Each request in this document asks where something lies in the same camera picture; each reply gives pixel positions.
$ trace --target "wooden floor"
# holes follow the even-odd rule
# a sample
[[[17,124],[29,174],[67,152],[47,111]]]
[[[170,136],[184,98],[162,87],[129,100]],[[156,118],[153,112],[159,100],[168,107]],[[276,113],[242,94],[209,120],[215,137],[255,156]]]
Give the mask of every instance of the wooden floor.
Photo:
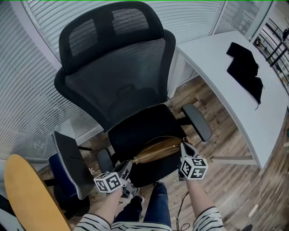
[[[178,118],[183,116],[181,107],[187,103],[193,103],[202,112],[213,130],[212,138],[204,143],[192,126],[183,127],[192,144],[208,160],[209,169],[201,184],[220,210],[225,228],[228,231],[243,229],[247,224],[247,215],[255,204],[259,207],[250,218],[254,231],[269,231],[279,224],[280,227],[284,227],[289,221],[289,148],[284,148],[282,144],[287,141],[288,115],[267,168],[259,170],[257,166],[215,164],[210,161],[212,156],[245,156],[250,155],[250,151],[232,118],[201,77],[196,77],[179,87],[174,98],[166,104]],[[83,152],[83,155],[87,165],[95,170],[93,175],[96,176],[100,171],[95,153],[102,148],[109,148],[112,152],[113,149],[106,134],[97,135],[84,146],[91,146],[94,149],[92,153]],[[183,182],[178,181],[177,172],[166,177],[166,187],[172,229],[176,229],[175,216],[179,210],[181,196],[187,189]],[[152,185],[141,188],[141,193],[145,197],[142,216],[145,215],[152,188]],[[89,197],[90,212],[93,213],[106,196],[93,190]],[[127,203],[125,201],[121,204],[118,210],[121,211]],[[194,219],[190,199],[187,197],[180,215],[180,226],[184,223],[192,225]],[[78,217],[72,218],[70,220],[72,227],[78,221]]]

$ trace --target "black chair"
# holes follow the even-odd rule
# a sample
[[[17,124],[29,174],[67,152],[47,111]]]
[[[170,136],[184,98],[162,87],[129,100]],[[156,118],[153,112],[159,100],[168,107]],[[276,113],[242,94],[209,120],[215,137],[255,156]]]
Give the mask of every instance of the black chair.
[[[175,45],[174,35],[142,2],[93,9],[61,32],[62,68],[54,85],[108,131],[113,163],[131,159],[158,136],[186,137],[180,125],[193,124],[204,141],[210,138],[208,124],[193,105],[183,107],[187,117],[177,121],[161,104],[167,101]],[[176,153],[138,164],[130,179],[136,187],[148,185],[176,170],[179,162]]]
[[[76,140],[56,131],[51,134],[56,154],[48,161],[54,179],[44,180],[47,186],[54,186],[54,195],[61,209],[65,210],[67,219],[83,216],[89,211],[88,194],[95,186],[93,176],[87,168]]]

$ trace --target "desk leg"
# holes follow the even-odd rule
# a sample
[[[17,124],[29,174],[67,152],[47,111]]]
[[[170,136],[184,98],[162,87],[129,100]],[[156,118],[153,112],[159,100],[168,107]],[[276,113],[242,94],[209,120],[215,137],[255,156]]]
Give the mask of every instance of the desk leg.
[[[180,53],[178,53],[176,67],[173,71],[172,80],[171,80],[170,86],[168,88],[168,97],[169,98],[172,98],[173,95],[175,94],[175,91],[177,89],[177,85],[179,84],[180,77],[182,76],[182,73],[184,71],[185,64],[186,64],[185,59],[183,58],[183,56]]]
[[[258,165],[252,156],[243,157],[212,157],[212,162],[222,164]]]

